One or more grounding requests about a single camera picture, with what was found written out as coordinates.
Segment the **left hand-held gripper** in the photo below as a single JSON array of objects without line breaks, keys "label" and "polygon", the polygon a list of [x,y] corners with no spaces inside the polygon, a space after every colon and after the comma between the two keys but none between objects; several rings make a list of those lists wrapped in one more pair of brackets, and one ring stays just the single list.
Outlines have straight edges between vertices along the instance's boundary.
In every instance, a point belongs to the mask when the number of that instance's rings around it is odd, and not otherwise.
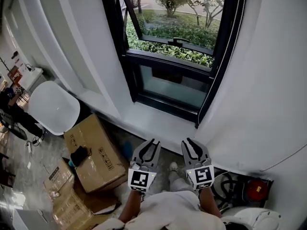
[{"label": "left hand-held gripper", "polygon": [[154,139],[147,140],[140,144],[133,152],[128,171],[128,187],[139,192],[148,192],[156,178],[156,168],[161,151],[161,142],[154,146],[150,158],[143,159]]}]

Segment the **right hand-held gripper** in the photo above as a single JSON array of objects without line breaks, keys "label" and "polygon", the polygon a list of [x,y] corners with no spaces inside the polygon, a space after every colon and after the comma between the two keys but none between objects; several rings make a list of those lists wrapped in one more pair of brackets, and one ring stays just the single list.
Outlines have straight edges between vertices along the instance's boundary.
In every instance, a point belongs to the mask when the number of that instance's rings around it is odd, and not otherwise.
[{"label": "right hand-held gripper", "polygon": [[188,138],[181,142],[181,149],[186,165],[186,177],[192,188],[197,191],[211,187],[214,183],[214,166],[211,164],[207,147]]}]

